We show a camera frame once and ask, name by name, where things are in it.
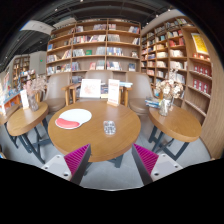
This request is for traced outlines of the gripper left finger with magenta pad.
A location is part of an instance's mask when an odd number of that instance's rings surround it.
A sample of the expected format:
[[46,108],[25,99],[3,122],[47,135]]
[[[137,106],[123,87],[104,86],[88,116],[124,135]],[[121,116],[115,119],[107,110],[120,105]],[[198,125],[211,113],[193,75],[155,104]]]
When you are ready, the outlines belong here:
[[79,185],[91,155],[91,146],[84,145],[65,156],[56,155],[42,169]]

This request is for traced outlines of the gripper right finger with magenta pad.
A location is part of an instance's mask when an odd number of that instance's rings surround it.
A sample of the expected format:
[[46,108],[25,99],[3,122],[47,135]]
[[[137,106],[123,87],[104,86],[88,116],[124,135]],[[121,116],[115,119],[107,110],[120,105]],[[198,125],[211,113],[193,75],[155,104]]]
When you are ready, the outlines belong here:
[[182,167],[167,154],[156,154],[137,144],[132,145],[132,155],[143,185],[168,176]]

